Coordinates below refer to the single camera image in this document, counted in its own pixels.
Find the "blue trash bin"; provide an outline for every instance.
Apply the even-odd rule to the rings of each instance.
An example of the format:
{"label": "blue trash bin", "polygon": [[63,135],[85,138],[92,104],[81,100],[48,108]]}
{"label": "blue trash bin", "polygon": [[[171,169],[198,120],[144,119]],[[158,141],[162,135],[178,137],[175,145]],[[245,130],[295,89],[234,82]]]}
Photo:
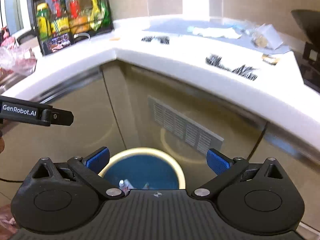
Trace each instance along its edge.
{"label": "blue trash bin", "polygon": [[152,148],[134,148],[110,158],[99,175],[118,186],[127,179],[134,188],[185,189],[185,178],[180,165],[168,154]]}

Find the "white countertop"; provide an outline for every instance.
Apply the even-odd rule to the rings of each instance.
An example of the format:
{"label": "white countertop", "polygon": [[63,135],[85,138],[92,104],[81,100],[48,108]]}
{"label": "white countertop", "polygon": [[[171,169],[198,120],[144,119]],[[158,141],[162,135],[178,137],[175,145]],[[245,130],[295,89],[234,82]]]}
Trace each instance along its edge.
{"label": "white countertop", "polygon": [[[293,52],[276,66],[262,62],[261,52],[195,36],[170,36],[170,44],[143,42],[155,35],[141,31],[148,19],[121,20],[116,30],[49,56],[39,57],[36,71],[2,95],[32,100],[69,78],[115,59],[162,73],[217,95],[278,125],[320,151],[320,95],[304,85]],[[255,81],[207,65],[210,54],[236,65],[260,68]]]}

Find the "silver bolt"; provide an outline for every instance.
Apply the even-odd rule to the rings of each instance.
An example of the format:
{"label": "silver bolt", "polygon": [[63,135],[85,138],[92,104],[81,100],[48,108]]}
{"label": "silver bolt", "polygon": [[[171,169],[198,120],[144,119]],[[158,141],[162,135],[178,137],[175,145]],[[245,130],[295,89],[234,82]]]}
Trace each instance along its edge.
{"label": "silver bolt", "polygon": [[199,197],[205,197],[210,194],[210,190],[206,188],[198,188],[195,190],[195,194]]}
{"label": "silver bolt", "polygon": [[107,195],[111,197],[119,196],[122,193],[122,190],[119,188],[110,188],[106,191]]}

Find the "gray vent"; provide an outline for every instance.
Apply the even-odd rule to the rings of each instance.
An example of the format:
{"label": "gray vent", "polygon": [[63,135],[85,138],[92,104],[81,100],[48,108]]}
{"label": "gray vent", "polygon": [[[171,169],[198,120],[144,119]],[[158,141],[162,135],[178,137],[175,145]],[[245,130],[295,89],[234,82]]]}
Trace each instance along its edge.
{"label": "gray vent", "polygon": [[158,99],[148,97],[153,119],[197,151],[207,154],[210,148],[221,150],[223,138],[199,125]]}

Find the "green jar with yellow lid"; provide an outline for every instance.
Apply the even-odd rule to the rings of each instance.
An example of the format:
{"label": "green jar with yellow lid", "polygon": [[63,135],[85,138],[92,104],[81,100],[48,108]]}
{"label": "green jar with yellow lid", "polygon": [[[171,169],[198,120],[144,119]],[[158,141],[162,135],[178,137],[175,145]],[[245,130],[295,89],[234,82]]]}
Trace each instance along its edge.
{"label": "green jar with yellow lid", "polygon": [[37,6],[37,20],[40,39],[42,41],[47,40],[51,35],[51,25],[50,25],[50,10],[47,3],[40,3]]}

